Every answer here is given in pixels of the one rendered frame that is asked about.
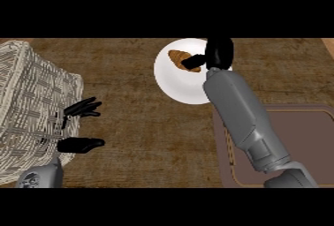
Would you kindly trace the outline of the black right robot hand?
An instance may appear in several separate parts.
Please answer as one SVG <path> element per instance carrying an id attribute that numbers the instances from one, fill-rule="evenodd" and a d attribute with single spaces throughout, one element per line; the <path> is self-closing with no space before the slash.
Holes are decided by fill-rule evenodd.
<path id="1" fill-rule="evenodd" d="M 227 70 L 234 61 L 234 42 L 230 38 L 211 37 L 206 42 L 206 54 L 194 55 L 182 61 L 182 66 L 193 70 L 206 65 L 206 68 Z"/>

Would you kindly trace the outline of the brown croissant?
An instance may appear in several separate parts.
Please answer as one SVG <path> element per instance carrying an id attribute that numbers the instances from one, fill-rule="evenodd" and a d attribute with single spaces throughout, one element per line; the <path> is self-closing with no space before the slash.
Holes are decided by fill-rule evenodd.
<path id="1" fill-rule="evenodd" d="M 175 50 L 175 49 L 172 49 L 169 51 L 169 58 L 174 61 L 175 66 L 181 70 L 191 71 L 191 72 L 202 72 L 202 68 L 200 67 L 196 67 L 194 69 L 187 69 L 185 66 L 184 66 L 184 64 L 182 64 L 182 61 L 185 59 L 188 59 L 191 56 L 193 55 L 188 52 L 185 52 L 185 51 Z"/>

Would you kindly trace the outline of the white round plate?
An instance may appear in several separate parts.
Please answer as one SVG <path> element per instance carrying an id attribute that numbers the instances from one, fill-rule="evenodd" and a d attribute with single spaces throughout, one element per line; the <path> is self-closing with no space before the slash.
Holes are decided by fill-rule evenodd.
<path id="1" fill-rule="evenodd" d="M 188 52 L 193 56 L 206 54 L 206 42 L 197 38 L 185 38 L 168 44 L 156 57 L 154 77 L 162 91 L 181 103 L 202 105 L 209 103 L 203 85 L 209 69 L 202 65 L 202 72 L 181 70 L 169 58 L 172 49 Z"/>

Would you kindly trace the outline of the brown rectangular tray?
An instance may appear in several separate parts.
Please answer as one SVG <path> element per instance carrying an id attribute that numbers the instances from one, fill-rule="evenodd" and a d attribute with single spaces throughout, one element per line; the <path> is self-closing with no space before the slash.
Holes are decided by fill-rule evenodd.
<path id="1" fill-rule="evenodd" d="M 318 186 L 334 188 L 334 108 L 324 104 L 268 104 L 265 108 L 292 159 L 305 164 Z M 281 171 L 271 174 L 255 171 L 216 110 L 213 124 L 224 186 L 262 188 L 264 182 L 279 177 Z"/>

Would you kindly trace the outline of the pale wicker basket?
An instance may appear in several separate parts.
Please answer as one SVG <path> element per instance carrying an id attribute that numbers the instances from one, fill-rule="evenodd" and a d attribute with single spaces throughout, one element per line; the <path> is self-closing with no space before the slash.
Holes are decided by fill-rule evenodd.
<path id="1" fill-rule="evenodd" d="M 83 91 L 83 77 L 44 59 L 26 41 L 0 44 L 0 185 L 54 158 L 73 160 L 57 145 L 79 135 L 80 118 L 63 112 Z"/>

